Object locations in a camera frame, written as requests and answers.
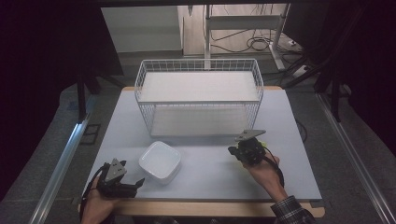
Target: black curtain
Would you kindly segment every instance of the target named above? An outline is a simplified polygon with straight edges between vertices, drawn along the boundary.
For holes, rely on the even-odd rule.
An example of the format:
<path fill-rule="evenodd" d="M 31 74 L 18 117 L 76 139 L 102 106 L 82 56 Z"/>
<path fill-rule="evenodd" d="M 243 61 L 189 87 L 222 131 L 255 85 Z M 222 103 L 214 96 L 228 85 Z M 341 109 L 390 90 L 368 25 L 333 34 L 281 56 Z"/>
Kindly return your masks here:
<path fill-rule="evenodd" d="M 94 68 L 122 75 L 101 9 L 82 2 L 0 3 L 0 198 L 50 125 L 62 90 Z"/>
<path fill-rule="evenodd" d="M 371 1 L 340 58 L 350 105 L 396 155 L 396 1 Z"/>

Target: striped sleeve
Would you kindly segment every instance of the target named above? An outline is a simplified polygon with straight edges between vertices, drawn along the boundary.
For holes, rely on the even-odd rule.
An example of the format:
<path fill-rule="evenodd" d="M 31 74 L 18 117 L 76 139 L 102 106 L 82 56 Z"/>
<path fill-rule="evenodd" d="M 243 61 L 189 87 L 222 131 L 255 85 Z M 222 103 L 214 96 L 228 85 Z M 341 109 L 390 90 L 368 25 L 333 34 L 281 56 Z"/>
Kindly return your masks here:
<path fill-rule="evenodd" d="M 287 199 L 272 205 L 271 209 L 275 213 L 278 223 L 316 223 L 311 213 L 303 209 L 294 196 L 289 196 Z"/>

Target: white wire basket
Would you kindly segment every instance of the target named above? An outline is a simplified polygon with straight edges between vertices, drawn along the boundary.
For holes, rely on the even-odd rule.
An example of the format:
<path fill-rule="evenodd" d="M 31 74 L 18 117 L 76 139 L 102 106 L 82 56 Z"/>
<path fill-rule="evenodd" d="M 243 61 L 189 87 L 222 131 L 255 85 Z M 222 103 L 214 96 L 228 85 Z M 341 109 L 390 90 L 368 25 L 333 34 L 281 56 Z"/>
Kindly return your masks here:
<path fill-rule="evenodd" d="M 238 135 L 262 102 L 254 59 L 145 60 L 134 94 L 151 136 Z"/>

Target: metal rail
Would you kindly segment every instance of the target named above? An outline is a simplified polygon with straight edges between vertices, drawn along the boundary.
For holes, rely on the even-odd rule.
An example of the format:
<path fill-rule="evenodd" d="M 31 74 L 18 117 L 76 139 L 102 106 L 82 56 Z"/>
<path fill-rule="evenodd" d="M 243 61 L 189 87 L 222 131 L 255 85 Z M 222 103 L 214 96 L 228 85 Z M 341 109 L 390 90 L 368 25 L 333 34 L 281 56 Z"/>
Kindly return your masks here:
<path fill-rule="evenodd" d="M 72 134 L 70 135 L 66 147 L 64 148 L 64 152 L 62 153 L 61 158 L 59 159 L 52 173 L 49 183 L 41 195 L 40 201 L 38 202 L 35 211 L 29 220 L 29 223 L 44 223 L 46 220 L 53 201 L 55 200 L 56 194 L 58 193 L 58 190 L 64 180 L 64 176 L 67 172 L 70 162 L 76 152 L 78 143 L 84 134 L 84 130 L 88 124 L 88 121 L 90 120 L 91 112 L 95 102 L 96 96 L 91 95 L 87 102 L 87 115 L 81 123 L 76 124 Z"/>
<path fill-rule="evenodd" d="M 322 109 L 325 112 L 327 118 L 329 119 L 335 133 L 340 140 L 350 163 L 352 164 L 353 168 L 358 175 L 361 183 L 363 184 L 364 189 L 366 190 L 370 200 L 372 201 L 376 212 L 379 214 L 382 222 L 385 224 L 395 224 L 396 219 L 392 211 L 390 210 L 389 204 L 385 199 L 384 195 L 381 192 L 381 189 L 375 183 L 367 168 L 364 166 L 361 157 L 359 156 L 358 152 L 354 148 L 353 144 L 351 143 L 350 139 L 347 136 L 346 131 L 343 128 L 343 125 L 336 121 L 334 116 L 332 115 L 330 108 L 330 104 L 326 99 L 324 94 L 317 94 L 320 104 L 322 105 Z"/>

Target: white bowl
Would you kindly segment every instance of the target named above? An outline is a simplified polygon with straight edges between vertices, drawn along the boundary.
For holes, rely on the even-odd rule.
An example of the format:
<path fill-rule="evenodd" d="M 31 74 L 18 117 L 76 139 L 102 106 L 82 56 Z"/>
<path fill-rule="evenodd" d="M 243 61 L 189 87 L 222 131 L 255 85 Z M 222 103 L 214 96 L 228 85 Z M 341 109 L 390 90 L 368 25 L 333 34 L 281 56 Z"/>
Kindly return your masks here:
<path fill-rule="evenodd" d="M 161 184 L 168 184 L 180 169 L 181 155 L 164 142 L 154 142 L 139 159 L 139 165 Z"/>

